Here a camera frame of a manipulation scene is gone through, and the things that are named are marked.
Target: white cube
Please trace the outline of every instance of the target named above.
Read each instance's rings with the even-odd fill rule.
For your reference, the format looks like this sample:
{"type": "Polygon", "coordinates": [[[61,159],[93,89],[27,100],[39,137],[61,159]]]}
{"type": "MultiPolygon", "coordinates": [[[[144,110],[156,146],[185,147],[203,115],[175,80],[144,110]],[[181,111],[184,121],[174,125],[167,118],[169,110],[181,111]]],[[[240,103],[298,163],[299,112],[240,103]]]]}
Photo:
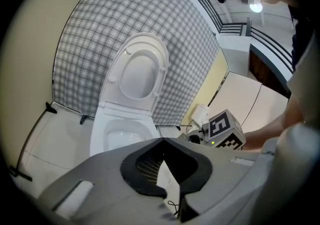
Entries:
{"type": "Polygon", "coordinates": [[[241,125],[229,110],[209,119],[208,146],[239,150],[245,143],[241,125]]]}

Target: toilet seat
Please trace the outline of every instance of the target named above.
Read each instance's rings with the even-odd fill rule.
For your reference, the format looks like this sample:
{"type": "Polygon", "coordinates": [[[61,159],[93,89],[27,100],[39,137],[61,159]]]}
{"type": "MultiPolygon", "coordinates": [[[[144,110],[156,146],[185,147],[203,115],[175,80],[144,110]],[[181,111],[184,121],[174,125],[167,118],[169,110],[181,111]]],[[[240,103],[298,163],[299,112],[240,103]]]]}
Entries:
{"type": "Polygon", "coordinates": [[[166,73],[169,55],[165,44],[150,33],[131,36],[119,49],[105,77],[99,107],[125,107],[130,113],[151,116],[166,73]]]}

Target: white floor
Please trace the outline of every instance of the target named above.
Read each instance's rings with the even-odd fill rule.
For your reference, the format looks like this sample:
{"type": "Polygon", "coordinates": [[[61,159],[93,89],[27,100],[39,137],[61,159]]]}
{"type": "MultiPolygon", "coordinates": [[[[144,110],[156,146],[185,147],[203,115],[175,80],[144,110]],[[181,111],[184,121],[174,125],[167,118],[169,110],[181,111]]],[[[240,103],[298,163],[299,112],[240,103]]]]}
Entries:
{"type": "MultiPolygon", "coordinates": [[[[90,137],[94,120],[80,125],[81,115],[58,104],[57,114],[46,112],[35,127],[22,156],[19,170],[32,177],[32,182],[15,178],[17,186],[38,198],[56,179],[89,158],[90,137]]],[[[185,133],[175,126],[161,126],[163,137],[178,137],[185,133]]]]}

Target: toilet bowl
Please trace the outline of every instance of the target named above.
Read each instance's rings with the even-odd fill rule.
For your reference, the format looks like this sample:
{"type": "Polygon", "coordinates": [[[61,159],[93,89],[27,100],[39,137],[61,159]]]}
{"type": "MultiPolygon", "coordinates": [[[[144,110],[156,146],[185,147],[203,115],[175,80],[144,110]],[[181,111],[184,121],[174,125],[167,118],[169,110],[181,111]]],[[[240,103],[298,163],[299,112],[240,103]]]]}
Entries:
{"type": "Polygon", "coordinates": [[[131,36],[117,52],[104,79],[90,139],[90,156],[159,138],[151,118],[169,63],[155,35],[131,36]]]}

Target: plaid wall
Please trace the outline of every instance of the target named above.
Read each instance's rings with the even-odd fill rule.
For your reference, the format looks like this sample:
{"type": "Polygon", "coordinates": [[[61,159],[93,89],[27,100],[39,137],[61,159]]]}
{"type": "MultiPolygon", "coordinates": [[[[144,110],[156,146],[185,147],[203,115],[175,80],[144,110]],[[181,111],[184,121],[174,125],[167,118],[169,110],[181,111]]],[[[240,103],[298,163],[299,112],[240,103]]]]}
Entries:
{"type": "Polygon", "coordinates": [[[180,125],[219,48],[189,0],[81,0],[58,43],[54,101],[94,117],[115,55],[126,39],[139,32],[158,36],[169,53],[153,121],[180,125]]]}

